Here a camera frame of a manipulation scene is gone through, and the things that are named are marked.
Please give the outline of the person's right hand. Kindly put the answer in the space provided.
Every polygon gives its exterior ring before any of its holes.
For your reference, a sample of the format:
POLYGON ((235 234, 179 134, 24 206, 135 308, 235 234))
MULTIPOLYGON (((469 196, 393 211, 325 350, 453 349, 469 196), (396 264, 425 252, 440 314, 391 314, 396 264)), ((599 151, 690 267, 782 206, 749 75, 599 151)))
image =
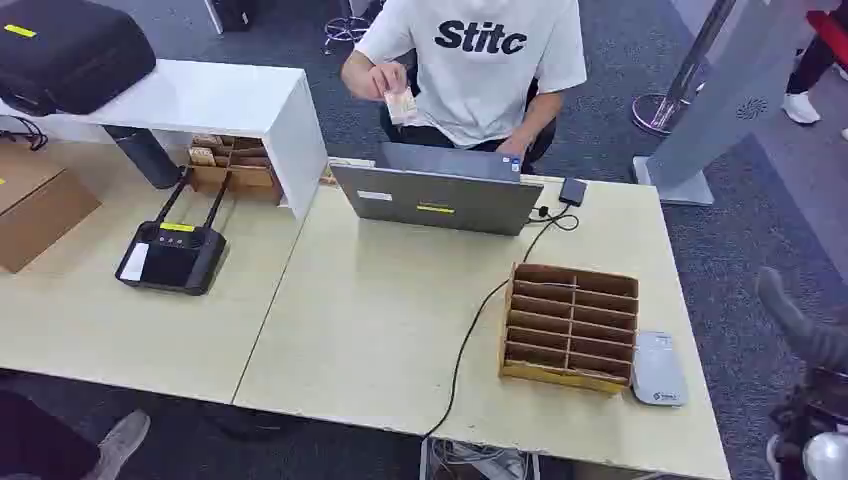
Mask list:
POLYGON ((387 94, 399 95, 407 88, 407 69, 397 62, 363 66, 356 74, 355 94, 362 99, 379 101, 387 94))

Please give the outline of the person's left hand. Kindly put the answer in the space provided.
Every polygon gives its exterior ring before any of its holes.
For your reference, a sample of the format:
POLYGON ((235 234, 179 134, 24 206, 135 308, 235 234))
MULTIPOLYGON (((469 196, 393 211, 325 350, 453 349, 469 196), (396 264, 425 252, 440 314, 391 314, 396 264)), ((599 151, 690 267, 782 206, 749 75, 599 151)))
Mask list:
POLYGON ((534 137, 522 132, 516 132, 505 139, 496 149, 503 155, 516 156, 524 159, 534 137))

